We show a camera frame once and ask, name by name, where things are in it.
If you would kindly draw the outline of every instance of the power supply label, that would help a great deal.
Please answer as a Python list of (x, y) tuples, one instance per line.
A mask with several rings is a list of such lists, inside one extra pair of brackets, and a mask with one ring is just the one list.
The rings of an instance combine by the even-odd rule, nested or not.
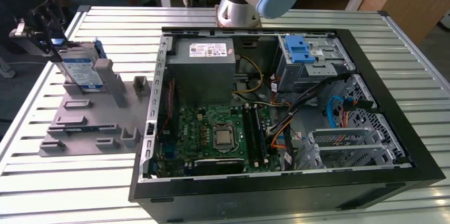
[(189, 57), (225, 57), (225, 43), (193, 43), (189, 45)]
[(85, 91), (95, 91), (102, 86), (102, 81), (93, 70), (90, 59), (62, 59), (62, 65), (75, 84)]

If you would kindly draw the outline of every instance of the yellow wire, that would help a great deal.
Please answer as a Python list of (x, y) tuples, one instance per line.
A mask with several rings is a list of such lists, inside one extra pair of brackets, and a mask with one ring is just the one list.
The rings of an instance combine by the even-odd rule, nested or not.
[(261, 71), (260, 71), (257, 65), (253, 63), (253, 61), (248, 57), (245, 57), (242, 55), (240, 57), (244, 58), (250, 63), (250, 65), (254, 67), (254, 69), (257, 70), (257, 73), (258, 73), (258, 84), (257, 84), (257, 86), (254, 88), (252, 88), (249, 90), (232, 91), (232, 93), (249, 93), (249, 92), (253, 92), (254, 90), (257, 90), (260, 88), (261, 81), (262, 81), (262, 76), (261, 76)]

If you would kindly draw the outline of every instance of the blue hard drive label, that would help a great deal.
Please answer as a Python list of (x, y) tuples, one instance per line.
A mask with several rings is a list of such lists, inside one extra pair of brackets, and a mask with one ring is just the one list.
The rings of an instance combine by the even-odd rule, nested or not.
[(91, 60), (87, 58), (62, 59), (62, 65), (75, 84), (85, 91), (97, 91), (102, 87), (102, 81), (93, 70)]

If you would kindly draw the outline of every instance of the blue drive bay latch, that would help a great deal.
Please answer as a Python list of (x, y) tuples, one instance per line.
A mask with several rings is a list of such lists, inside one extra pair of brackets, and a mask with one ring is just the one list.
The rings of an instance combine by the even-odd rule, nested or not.
[(292, 63), (313, 63), (314, 57), (309, 54), (309, 44), (304, 42), (302, 36), (288, 35), (284, 39)]

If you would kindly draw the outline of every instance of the orange wire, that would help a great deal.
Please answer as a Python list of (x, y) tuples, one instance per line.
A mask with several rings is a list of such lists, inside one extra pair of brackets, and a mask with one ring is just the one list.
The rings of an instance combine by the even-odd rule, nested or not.
[(270, 102), (270, 104), (273, 104), (273, 105), (281, 104), (281, 103), (276, 103), (273, 98), (274, 98), (274, 92), (272, 92), (272, 95), (269, 96), (269, 102)]
[(273, 140), (272, 140), (272, 142), (269, 143), (269, 146), (270, 146), (272, 148), (273, 148), (273, 147), (274, 147), (274, 148), (284, 148), (284, 146), (281, 146), (281, 145), (274, 145), (274, 141), (276, 141), (278, 135), (281, 134), (284, 128), (285, 128), (285, 127), (288, 126), (288, 124), (290, 123), (292, 119), (282, 125), (281, 129), (280, 129), (278, 132), (274, 134)]

